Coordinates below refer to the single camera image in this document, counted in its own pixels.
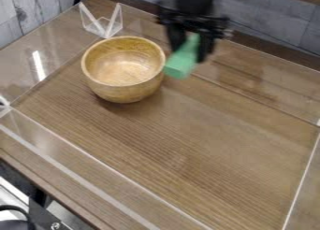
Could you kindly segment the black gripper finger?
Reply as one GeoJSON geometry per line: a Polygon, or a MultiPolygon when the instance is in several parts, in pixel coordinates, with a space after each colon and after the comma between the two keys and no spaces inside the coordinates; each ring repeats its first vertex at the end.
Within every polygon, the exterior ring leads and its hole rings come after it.
{"type": "Polygon", "coordinates": [[[170,24],[166,29],[171,51],[176,51],[186,41],[186,31],[179,24],[170,24]]]}
{"type": "Polygon", "coordinates": [[[202,63],[206,56],[214,51],[215,37],[207,34],[198,35],[198,63],[202,63]]]}

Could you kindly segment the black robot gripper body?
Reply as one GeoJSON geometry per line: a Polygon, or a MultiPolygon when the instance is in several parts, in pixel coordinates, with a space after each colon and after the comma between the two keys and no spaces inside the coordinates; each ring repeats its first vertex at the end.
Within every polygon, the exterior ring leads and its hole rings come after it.
{"type": "Polygon", "coordinates": [[[158,23],[168,37],[186,36],[187,32],[226,37],[230,19],[216,14],[216,0],[159,0],[158,23]]]}

